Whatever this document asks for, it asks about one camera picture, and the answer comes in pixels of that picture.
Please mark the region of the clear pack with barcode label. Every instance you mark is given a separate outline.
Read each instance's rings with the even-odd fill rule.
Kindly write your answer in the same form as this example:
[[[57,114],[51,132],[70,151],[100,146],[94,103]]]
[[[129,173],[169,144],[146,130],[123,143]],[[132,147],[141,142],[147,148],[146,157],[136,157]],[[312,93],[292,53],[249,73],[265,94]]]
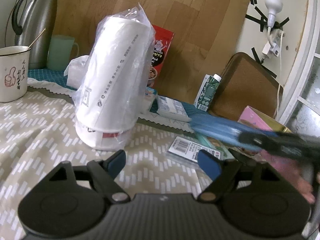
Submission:
[[[221,147],[207,147],[197,142],[185,139],[183,137],[176,137],[168,149],[168,153],[175,157],[189,161],[193,164],[197,163],[198,152],[205,150],[219,160],[234,159],[234,157]]]

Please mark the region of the pink tin box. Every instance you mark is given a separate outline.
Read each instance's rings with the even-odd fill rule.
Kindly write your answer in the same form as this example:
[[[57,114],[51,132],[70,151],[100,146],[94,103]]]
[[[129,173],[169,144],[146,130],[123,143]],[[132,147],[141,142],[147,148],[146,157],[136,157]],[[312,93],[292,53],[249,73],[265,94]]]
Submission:
[[[247,106],[241,113],[238,122],[249,127],[258,128],[266,131],[291,133],[290,129],[280,124],[272,117]]]

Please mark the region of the beige patterned tablecloth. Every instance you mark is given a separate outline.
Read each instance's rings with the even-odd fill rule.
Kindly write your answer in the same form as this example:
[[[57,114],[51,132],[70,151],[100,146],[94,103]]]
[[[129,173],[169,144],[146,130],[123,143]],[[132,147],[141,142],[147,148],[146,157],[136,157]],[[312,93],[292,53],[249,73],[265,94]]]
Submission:
[[[20,239],[20,200],[57,164],[85,165],[107,159],[109,152],[84,144],[75,131],[70,98],[35,89],[1,104],[1,239]],[[126,166],[116,182],[130,196],[137,193],[192,193],[197,196],[210,179],[199,169],[169,158],[170,145],[183,132],[138,120],[127,146]]]

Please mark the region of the green-white drink carton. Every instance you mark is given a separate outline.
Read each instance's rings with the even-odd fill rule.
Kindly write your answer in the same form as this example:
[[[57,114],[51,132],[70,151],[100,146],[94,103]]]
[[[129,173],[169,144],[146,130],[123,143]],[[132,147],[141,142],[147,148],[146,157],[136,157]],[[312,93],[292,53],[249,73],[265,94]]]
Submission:
[[[220,84],[220,81],[221,76],[217,74],[205,75],[194,101],[194,106],[196,109],[205,112],[208,111],[208,108]]]

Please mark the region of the bagged stack of paper cups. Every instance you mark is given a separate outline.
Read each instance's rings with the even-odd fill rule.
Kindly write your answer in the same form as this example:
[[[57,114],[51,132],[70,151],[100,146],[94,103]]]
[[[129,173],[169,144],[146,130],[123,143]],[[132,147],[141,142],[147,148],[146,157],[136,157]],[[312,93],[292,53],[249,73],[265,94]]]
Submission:
[[[129,142],[144,99],[155,30],[141,5],[97,26],[85,75],[72,96],[75,130],[89,147],[117,151]]]

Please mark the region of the small white tissue pack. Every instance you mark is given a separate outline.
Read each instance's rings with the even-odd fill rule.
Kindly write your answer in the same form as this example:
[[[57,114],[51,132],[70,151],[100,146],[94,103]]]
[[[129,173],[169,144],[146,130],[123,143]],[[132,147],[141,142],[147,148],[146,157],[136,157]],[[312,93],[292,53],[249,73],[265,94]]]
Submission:
[[[165,118],[170,118],[182,122],[190,122],[191,118],[187,115],[181,102],[165,96],[157,96],[157,113]]]

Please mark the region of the small blue-white box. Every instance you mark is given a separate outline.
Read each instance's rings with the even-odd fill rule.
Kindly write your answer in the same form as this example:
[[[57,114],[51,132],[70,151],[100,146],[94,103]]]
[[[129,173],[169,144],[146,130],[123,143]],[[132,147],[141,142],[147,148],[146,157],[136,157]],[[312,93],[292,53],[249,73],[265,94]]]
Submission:
[[[141,108],[142,114],[145,114],[150,111],[156,97],[157,97],[157,91],[153,88],[146,87],[142,108]]]

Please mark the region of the teal woven placemat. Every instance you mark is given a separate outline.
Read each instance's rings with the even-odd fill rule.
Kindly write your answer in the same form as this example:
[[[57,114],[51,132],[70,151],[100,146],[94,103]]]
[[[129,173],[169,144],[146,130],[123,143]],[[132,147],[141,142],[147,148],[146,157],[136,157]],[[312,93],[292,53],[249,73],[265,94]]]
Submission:
[[[68,88],[67,76],[64,76],[64,71],[56,71],[50,69],[30,69],[28,77],[38,81],[48,81],[57,83],[61,87]]]

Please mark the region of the light green plastic cup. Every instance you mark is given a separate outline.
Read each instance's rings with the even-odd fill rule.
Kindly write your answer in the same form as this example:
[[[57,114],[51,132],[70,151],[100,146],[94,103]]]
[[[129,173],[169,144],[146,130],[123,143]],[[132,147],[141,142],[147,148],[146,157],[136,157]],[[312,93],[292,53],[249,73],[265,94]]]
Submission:
[[[54,71],[64,71],[69,62],[73,47],[76,46],[76,57],[79,55],[79,45],[74,37],[53,35],[51,38],[47,68]]]

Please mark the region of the white enamel mug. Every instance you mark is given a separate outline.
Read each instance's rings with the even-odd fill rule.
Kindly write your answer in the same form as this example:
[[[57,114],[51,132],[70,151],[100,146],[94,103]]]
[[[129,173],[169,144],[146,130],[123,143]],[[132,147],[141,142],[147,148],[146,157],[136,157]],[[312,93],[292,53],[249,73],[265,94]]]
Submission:
[[[0,102],[15,101],[27,92],[30,48],[10,46],[1,48]]]

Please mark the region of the red snack pouch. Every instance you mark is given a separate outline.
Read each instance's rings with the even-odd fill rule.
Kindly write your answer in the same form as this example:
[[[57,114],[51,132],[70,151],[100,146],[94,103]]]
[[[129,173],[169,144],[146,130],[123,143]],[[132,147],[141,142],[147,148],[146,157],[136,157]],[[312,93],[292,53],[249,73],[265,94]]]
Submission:
[[[170,48],[174,33],[167,29],[153,25],[155,30],[155,48],[153,50],[153,56],[151,61],[151,67],[149,71],[148,87],[153,87],[157,78],[159,77],[164,61],[167,57],[167,52]]]

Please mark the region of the white night light bulb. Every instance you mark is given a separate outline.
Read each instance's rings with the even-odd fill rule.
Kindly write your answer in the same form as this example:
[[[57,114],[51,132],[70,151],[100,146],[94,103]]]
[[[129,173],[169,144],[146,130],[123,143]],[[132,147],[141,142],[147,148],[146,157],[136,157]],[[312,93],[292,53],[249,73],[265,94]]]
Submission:
[[[283,2],[282,0],[265,0],[265,5],[268,9],[267,26],[273,28],[276,21],[276,15],[283,9]]]

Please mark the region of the white frosted window frame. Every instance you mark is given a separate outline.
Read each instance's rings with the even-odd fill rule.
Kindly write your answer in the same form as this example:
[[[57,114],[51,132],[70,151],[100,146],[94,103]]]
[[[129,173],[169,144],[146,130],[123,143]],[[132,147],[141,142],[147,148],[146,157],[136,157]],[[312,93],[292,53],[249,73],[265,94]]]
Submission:
[[[277,120],[295,133],[319,136],[319,0],[308,0],[302,39]]]

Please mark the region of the white wall plug adapter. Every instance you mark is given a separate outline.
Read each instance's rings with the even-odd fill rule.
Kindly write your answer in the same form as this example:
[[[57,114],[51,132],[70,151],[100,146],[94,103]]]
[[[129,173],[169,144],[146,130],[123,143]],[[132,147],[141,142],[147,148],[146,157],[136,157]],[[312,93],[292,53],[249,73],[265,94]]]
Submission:
[[[268,41],[262,50],[263,56],[268,59],[270,59],[271,56],[279,57],[281,53],[284,37],[285,37],[285,32],[281,29],[268,31],[268,34],[267,34]]]

